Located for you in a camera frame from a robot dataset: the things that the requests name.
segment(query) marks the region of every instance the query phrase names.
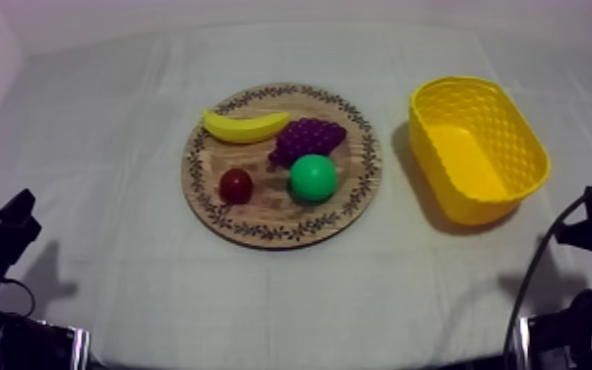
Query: yellow basket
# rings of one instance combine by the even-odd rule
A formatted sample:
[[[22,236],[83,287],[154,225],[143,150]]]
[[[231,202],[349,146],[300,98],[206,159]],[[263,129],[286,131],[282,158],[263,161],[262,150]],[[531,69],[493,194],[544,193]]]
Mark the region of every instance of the yellow basket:
[[[546,151],[501,88],[473,77],[411,95],[411,148],[445,214],[475,225],[508,214],[549,176]]]

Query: yellow banana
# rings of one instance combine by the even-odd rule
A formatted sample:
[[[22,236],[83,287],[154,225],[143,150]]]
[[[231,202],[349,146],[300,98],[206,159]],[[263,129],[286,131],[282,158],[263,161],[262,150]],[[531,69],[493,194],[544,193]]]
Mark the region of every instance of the yellow banana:
[[[205,129],[218,140],[228,143],[250,144],[275,136],[289,122],[289,113],[273,113],[257,118],[234,119],[205,109]]]

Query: table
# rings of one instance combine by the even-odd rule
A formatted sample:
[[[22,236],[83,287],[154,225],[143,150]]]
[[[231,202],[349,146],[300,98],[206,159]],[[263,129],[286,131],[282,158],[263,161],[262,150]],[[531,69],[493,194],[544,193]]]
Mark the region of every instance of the table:
[[[404,141],[408,96],[443,75],[498,81],[547,147],[547,185],[505,222],[440,215]],[[201,109],[273,82],[342,94],[372,122],[384,177],[348,230],[267,253],[204,228],[180,160]],[[10,270],[36,318],[93,332],[97,357],[188,369],[417,368],[496,353],[537,236],[592,183],[592,53],[398,24],[165,31],[32,57],[0,109],[0,207],[24,187],[43,231]],[[524,314],[592,287],[553,245]],[[0,308],[24,310],[13,287]]]

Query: red ball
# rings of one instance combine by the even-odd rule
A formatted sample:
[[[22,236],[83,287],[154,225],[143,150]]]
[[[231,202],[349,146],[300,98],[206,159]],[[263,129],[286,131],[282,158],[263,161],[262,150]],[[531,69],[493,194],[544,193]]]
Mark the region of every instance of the red ball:
[[[218,192],[225,203],[245,205],[253,195],[253,179],[241,168],[229,169],[220,177]]]

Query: floral border pattern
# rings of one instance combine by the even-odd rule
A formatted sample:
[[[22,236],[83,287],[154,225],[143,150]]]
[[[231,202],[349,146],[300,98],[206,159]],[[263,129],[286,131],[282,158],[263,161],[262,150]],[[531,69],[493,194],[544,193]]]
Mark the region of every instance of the floral border pattern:
[[[372,133],[370,123],[363,118],[355,106],[351,105],[341,96],[310,86],[284,85],[280,87],[266,87],[255,91],[244,92],[242,95],[219,105],[215,112],[226,115],[234,109],[248,105],[254,99],[261,100],[265,97],[277,97],[293,93],[301,93],[327,104],[337,105],[337,109],[346,113],[348,119],[357,124],[363,132],[361,140],[363,174],[358,176],[357,186],[351,190],[348,200],[342,204],[341,214],[337,212],[323,214],[313,219],[299,222],[297,226],[286,228],[284,226],[268,227],[265,224],[250,224],[246,221],[235,222],[233,219],[228,218],[227,214],[231,206],[215,205],[211,201],[211,196],[205,192],[204,168],[203,162],[200,159],[200,153],[205,148],[205,141],[209,138],[210,134],[207,130],[201,128],[195,135],[192,150],[186,156],[186,160],[189,163],[188,171],[192,178],[190,184],[191,190],[196,195],[196,201],[199,206],[205,211],[206,218],[210,219],[215,227],[230,230],[234,234],[241,236],[253,236],[262,240],[286,239],[299,242],[306,235],[314,235],[325,227],[334,226],[342,216],[353,216],[356,212],[360,211],[360,205],[363,200],[371,195],[371,179],[380,170],[377,164],[379,154],[375,149],[377,139]]]

